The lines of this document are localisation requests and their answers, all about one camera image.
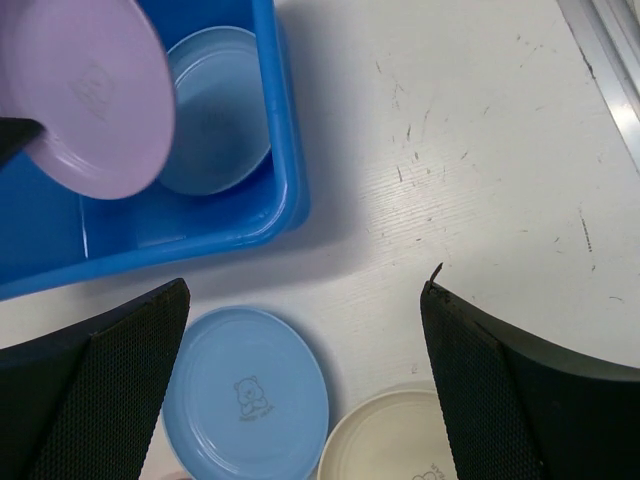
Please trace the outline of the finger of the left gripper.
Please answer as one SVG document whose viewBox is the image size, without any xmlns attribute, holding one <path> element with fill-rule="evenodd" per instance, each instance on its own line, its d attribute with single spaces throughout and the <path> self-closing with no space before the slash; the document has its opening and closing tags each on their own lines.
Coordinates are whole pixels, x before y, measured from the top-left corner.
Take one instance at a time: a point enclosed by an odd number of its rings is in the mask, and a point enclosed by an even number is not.
<svg viewBox="0 0 640 480">
<path fill-rule="evenodd" d="M 0 118 L 0 167 L 4 168 L 26 145 L 45 131 L 38 121 L 29 118 Z"/>
</svg>

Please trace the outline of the purple plate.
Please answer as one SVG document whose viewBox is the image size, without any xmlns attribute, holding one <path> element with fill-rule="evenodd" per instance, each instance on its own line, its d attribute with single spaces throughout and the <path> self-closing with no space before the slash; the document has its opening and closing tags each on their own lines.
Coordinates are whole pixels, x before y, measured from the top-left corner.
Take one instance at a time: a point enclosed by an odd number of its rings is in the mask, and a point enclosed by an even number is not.
<svg viewBox="0 0 640 480">
<path fill-rule="evenodd" d="M 44 131 L 24 151 L 69 190 L 115 200 L 163 169 L 176 104 L 165 48 L 136 1 L 4 1 L 1 114 Z"/>
</svg>

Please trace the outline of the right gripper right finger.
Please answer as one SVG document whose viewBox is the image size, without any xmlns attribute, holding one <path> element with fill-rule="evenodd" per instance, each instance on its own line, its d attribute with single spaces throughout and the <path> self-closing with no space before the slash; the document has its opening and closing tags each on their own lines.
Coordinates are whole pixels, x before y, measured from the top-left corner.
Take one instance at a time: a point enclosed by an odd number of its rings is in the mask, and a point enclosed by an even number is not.
<svg viewBox="0 0 640 480">
<path fill-rule="evenodd" d="M 544 340 L 432 280 L 420 312 L 458 478 L 638 478 L 638 369 Z"/>
</svg>

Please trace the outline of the light blue plate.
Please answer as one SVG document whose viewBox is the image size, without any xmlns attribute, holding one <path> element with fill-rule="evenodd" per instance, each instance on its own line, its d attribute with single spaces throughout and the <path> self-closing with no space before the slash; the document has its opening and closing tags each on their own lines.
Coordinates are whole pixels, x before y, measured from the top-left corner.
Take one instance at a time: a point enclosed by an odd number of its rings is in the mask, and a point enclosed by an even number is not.
<svg viewBox="0 0 640 480">
<path fill-rule="evenodd" d="M 206 28 L 174 45 L 168 61 L 176 126 L 159 183 L 189 196 L 235 187 L 271 149 L 255 35 Z"/>
</svg>

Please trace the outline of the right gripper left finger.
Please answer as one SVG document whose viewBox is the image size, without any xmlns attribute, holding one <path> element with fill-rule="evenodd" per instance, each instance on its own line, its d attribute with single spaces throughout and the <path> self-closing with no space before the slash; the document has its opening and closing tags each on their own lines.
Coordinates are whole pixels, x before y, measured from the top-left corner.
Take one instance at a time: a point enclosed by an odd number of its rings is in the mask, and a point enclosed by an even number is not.
<svg viewBox="0 0 640 480">
<path fill-rule="evenodd" d="M 178 278 L 2 349 L 2 478 L 138 478 L 189 309 Z"/>
</svg>

